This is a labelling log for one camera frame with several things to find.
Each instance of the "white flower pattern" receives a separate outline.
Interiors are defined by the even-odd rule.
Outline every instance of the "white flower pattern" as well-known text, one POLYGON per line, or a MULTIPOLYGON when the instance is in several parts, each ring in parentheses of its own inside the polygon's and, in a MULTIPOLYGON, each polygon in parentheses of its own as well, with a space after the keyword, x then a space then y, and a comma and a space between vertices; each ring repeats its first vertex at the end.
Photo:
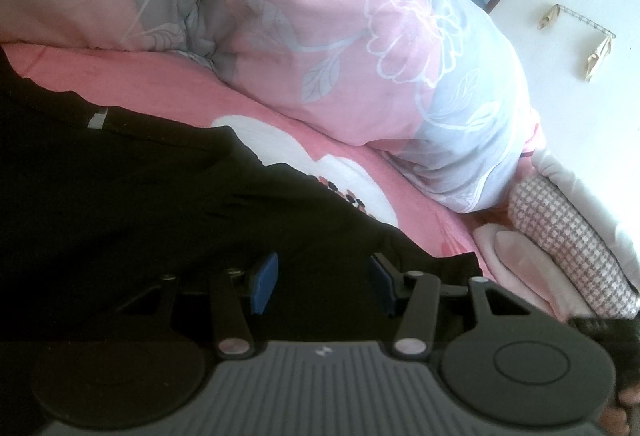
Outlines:
POLYGON ((462 30, 447 0, 366 0, 365 16, 367 51, 385 79, 434 88, 462 56, 462 30))

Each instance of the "blue foam pad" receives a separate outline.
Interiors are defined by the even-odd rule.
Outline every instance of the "blue foam pad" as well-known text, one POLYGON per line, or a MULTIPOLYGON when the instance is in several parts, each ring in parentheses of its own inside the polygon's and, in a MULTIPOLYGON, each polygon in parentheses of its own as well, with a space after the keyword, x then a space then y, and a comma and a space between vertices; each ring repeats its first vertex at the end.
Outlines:
POLYGON ((255 274, 251 290, 251 313, 262 315, 278 281, 278 254, 271 254, 255 274))

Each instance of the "round pad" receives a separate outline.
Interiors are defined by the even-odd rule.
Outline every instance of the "round pad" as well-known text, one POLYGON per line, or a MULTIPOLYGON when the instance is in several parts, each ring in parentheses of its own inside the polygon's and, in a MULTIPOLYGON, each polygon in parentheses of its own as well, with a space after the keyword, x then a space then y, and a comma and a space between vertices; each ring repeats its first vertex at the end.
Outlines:
POLYGON ((614 389, 607 353, 554 320, 493 317, 445 349, 444 381, 494 422, 528 428, 595 420, 614 389))
POLYGON ((514 382, 545 386, 569 371, 569 358, 553 346, 540 342, 514 342, 495 353, 495 367, 514 382))
POLYGON ((184 405, 204 378, 198 346, 153 318, 115 316, 76 338, 50 344, 31 377, 40 405, 68 424, 147 424, 184 405))

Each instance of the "checkered pillow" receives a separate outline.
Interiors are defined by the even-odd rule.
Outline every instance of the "checkered pillow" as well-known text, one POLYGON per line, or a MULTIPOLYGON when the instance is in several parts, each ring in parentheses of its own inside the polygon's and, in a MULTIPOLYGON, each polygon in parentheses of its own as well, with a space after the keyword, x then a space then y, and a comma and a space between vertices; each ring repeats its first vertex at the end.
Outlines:
POLYGON ((601 317, 632 318, 640 309, 618 260, 558 187, 534 175, 513 188, 513 226, 547 252, 601 317))

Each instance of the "white wall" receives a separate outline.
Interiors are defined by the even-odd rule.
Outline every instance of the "white wall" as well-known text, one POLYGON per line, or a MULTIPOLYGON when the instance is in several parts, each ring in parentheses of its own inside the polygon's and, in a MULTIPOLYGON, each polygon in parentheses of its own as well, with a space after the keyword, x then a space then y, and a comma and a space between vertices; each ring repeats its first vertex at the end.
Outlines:
POLYGON ((491 16, 523 63, 549 148, 628 224, 640 247, 640 0, 501 0, 491 16), (567 14, 537 30, 556 3, 617 34, 591 83, 580 77, 603 36, 567 14))

